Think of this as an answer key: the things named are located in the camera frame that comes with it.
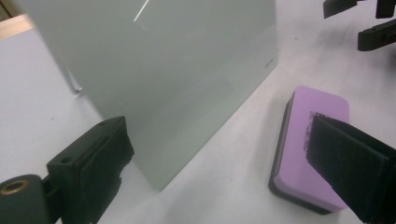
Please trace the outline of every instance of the white table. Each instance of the white table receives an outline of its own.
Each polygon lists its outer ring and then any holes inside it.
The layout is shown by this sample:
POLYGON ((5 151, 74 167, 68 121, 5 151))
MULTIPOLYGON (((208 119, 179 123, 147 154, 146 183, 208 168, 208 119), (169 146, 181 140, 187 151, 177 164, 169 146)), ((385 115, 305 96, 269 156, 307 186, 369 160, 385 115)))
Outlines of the white table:
MULTIPOLYGON (((361 223, 349 210, 317 215, 267 183, 286 102, 296 86, 349 101, 351 124, 396 147, 396 45, 357 51, 375 1, 323 20, 322 1, 277 1, 279 62, 161 192, 132 162, 100 223, 361 223)), ((35 29, 0 41, 0 181, 47 174, 45 164, 101 120, 67 88, 35 29)))

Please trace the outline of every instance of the purple rectangular object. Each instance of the purple rectangular object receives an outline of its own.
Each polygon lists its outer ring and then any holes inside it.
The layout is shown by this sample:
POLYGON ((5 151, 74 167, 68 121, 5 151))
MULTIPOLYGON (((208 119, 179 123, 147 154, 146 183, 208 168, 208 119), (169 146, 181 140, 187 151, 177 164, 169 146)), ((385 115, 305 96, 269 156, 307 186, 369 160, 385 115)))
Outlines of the purple rectangular object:
POLYGON ((307 162, 307 143, 316 113, 349 122, 349 106, 345 99, 298 87, 285 111, 269 186, 280 197, 327 214, 347 206, 307 162))

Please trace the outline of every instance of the glass panel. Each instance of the glass panel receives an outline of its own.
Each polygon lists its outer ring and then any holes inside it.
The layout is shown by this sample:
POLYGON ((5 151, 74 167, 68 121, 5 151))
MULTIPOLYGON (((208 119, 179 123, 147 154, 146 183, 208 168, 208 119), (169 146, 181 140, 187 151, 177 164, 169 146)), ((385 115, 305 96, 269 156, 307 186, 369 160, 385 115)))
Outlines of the glass panel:
POLYGON ((276 66, 274 0, 20 0, 164 188, 276 66))

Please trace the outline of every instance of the wooden edge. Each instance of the wooden edge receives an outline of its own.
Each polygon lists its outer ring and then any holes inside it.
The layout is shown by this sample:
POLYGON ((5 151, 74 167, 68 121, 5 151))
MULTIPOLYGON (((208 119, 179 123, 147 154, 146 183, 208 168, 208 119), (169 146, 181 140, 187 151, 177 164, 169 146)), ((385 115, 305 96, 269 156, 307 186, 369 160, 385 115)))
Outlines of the wooden edge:
POLYGON ((35 27, 27 15, 23 14, 5 21, 0 21, 0 39, 17 35, 35 27))

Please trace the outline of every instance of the purple block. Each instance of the purple block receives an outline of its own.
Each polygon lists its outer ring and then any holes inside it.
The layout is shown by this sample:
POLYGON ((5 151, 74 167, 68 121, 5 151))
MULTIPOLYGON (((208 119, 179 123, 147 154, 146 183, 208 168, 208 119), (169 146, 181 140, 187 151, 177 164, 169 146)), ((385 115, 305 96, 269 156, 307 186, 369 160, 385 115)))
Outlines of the purple block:
POLYGON ((327 214, 347 206, 305 157, 316 113, 349 122, 349 106, 345 99, 298 87, 285 111, 269 186, 280 197, 327 214))

